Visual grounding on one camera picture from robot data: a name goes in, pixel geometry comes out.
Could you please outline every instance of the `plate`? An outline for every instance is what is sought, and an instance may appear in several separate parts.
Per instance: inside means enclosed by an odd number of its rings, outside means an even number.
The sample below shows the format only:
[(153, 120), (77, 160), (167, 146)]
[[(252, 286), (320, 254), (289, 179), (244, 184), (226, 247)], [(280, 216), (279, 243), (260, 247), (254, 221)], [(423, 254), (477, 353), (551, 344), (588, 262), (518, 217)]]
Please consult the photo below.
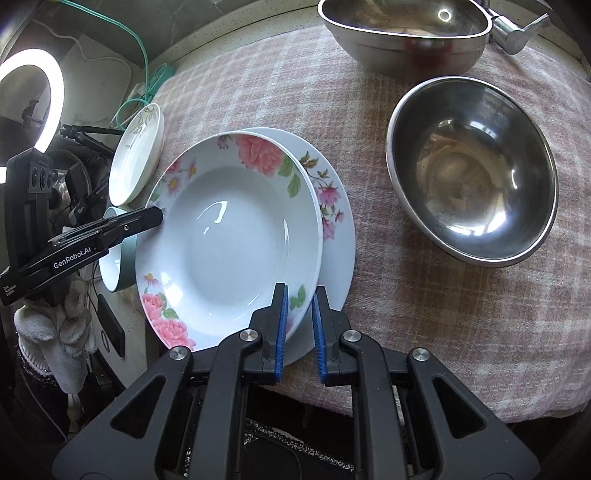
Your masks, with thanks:
[[(355, 226), (345, 187), (325, 156), (303, 138), (276, 128), (257, 127), (245, 131), (276, 140), (299, 159), (306, 170), (319, 199), (324, 234), (318, 285), (326, 288), (330, 307), (342, 309), (355, 267)], [(284, 364), (299, 360), (313, 348), (312, 315), (308, 310), (285, 346)]]
[(156, 103), (142, 108), (121, 136), (109, 176), (116, 207), (137, 197), (154, 173), (164, 145), (164, 115)]
[(144, 312), (169, 347), (216, 346), (289, 292), (287, 338), (316, 289), (323, 231), (304, 167), (274, 140), (230, 132), (184, 152), (147, 206), (160, 227), (138, 235), (136, 278)]

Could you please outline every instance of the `pink flower pattern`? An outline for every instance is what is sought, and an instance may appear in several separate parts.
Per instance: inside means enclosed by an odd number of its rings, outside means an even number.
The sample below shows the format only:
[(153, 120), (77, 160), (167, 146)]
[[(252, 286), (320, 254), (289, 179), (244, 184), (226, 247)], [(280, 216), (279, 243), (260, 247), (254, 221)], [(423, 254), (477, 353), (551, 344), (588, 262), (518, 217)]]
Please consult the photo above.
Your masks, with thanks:
[(183, 345), (188, 348), (195, 346), (195, 341), (189, 338), (187, 326), (180, 320), (157, 319), (152, 327), (168, 348)]
[(142, 280), (144, 282), (146, 282), (149, 287), (160, 285), (160, 280), (158, 280), (157, 278), (154, 278), (154, 276), (151, 273), (148, 273), (147, 275), (143, 275)]
[(322, 217), (322, 231), (324, 233), (324, 240), (335, 239), (335, 223)]
[(150, 322), (158, 320), (160, 318), (160, 315), (162, 315), (164, 302), (157, 295), (150, 295), (149, 293), (144, 293), (142, 295), (142, 304), (144, 305), (144, 310)]
[(340, 200), (339, 188), (330, 181), (328, 169), (315, 171), (318, 158), (310, 158), (309, 152), (300, 158), (300, 164), (306, 169), (320, 204), (324, 241), (334, 240), (337, 222), (345, 219), (345, 213), (336, 205)]
[(166, 296), (163, 293), (150, 294), (150, 287), (159, 286), (160, 281), (154, 275), (143, 275), (145, 290), (141, 296), (144, 312), (148, 317), (156, 334), (168, 347), (183, 345), (190, 349), (196, 346), (195, 340), (189, 338), (187, 325), (178, 319), (177, 313), (172, 308), (167, 308)]
[(332, 186), (332, 183), (329, 187), (316, 189), (316, 196), (320, 203), (324, 203), (328, 206), (334, 205), (336, 201), (340, 199), (340, 193), (337, 187)]
[(176, 173), (181, 169), (181, 159), (177, 158), (172, 165), (168, 167), (166, 173)]
[(254, 135), (236, 135), (238, 157), (249, 170), (272, 177), (281, 166), (283, 152), (271, 142)]

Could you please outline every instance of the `black bracket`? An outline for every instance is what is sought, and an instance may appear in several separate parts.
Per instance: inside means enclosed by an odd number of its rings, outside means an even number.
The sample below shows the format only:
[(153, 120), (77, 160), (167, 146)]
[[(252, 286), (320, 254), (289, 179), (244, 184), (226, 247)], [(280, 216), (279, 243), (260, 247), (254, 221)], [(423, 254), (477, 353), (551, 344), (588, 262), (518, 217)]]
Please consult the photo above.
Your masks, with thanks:
[(352, 386), (356, 478), (531, 480), (539, 473), (535, 455), (431, 352), (395, 352), (352, 330), (344, 313), (330, 309), (324, 287), (312, 308), (326, 351), (321, 381)]
[[(248, 385), (280, 380), (286, 299), (287, 288), (277, 284), (249, 329), (193, 354), (171, 349), (66, 445), (54, 476), (239, 479)], [(432, 353), (384, 349), (352, 330), (345, 314), (330, 309), (323, 287), (312, 308), (326, 351), (323, 382), (352, 386), (357, 480), (531, 480), (539, 472), (533, 453)]]
[(287, 287), (214, 348), (169, 350), (58, 454), (58, 480), (238, 478), (249, 384), (281, 378)]

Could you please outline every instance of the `metal bolt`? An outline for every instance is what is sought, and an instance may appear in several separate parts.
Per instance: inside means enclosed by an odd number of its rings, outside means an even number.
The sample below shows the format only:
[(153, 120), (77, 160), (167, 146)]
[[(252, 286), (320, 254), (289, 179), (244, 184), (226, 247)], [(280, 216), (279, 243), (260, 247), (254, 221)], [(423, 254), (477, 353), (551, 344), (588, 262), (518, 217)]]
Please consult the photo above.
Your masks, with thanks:
[(168, 355), (173, 360), (182, 360), (185, 358), (189, 353), (189, 349), (185, 346), (176, 346), (170, 349)]
[(429, 360), (429, 357), (431, 355), (429, 355), (429, 350), (426, 350), (424, 348), (415, 348), (413, 350), (413, 358), (415, 360), (418, 360), (419, 362), (424, 362), (425, 360)]
[(258, 332), (256, 330), (247, 328), (246, 330), (240, 332), (240, 338), (245, 342), (252, 342), (258, 338)]
[(359, 342), (361, 334), (357, 330), (347, 330), (343, 333), (343, 338), (348, 342)]

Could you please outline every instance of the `tablecloth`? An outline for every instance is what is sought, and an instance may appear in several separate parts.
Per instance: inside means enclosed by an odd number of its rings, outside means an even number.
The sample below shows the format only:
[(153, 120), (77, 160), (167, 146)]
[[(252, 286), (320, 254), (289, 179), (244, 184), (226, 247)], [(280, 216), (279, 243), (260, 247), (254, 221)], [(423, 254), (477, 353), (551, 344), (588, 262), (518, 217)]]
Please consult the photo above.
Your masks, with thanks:
[[(510, 57), (490, 44), (467, 75), (516, 99), (556, 159), (556, 222), (513, 267), (462, 263), (404, 215), (384, 145), (411, 85), (364, 70), (324, 27), (261, 40), (168, 80), (154, 98), (164, 149), (133, 205), (208, 135), (257, 126), (296, 133), (329, 159), (351, 202), (356, 265), (344, 311), (353, 327), (392, 349), (431, 350), (504, 421), (580, 410), (591, 397), (591, 86), (528, 47)], [(275, 389), (350, 413), (348, 387), (321, 385), (312, 353), (286, 367)]]

